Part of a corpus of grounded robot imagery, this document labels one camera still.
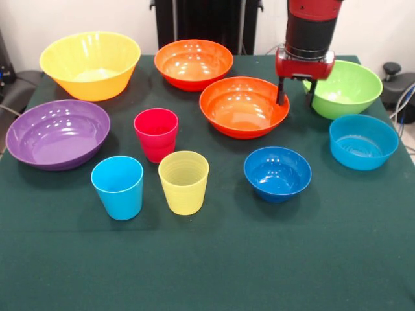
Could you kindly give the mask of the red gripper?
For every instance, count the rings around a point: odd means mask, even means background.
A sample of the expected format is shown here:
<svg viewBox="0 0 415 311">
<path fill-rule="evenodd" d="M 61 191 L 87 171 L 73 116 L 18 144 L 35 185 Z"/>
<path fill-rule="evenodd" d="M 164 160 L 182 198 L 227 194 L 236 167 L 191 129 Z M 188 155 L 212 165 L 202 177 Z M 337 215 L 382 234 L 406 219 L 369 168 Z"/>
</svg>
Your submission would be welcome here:
<svg viewBox="0 0 415 311">
<path fill-rule="evenodd" d="M 328 51 L 323 58 L 317 60 L 301 59 L 290 55 L 284 47 L 276 52 L 276 73 L 279 76 L 277 104 L 284 103 L 284 81 L 286 78 L 308 79 L 310 88 L 305 96 L 305 103 L 311 108 L 317 80 L 325 80 L 331 74 L 335 64 L 335 53 Z"/>
</svg>

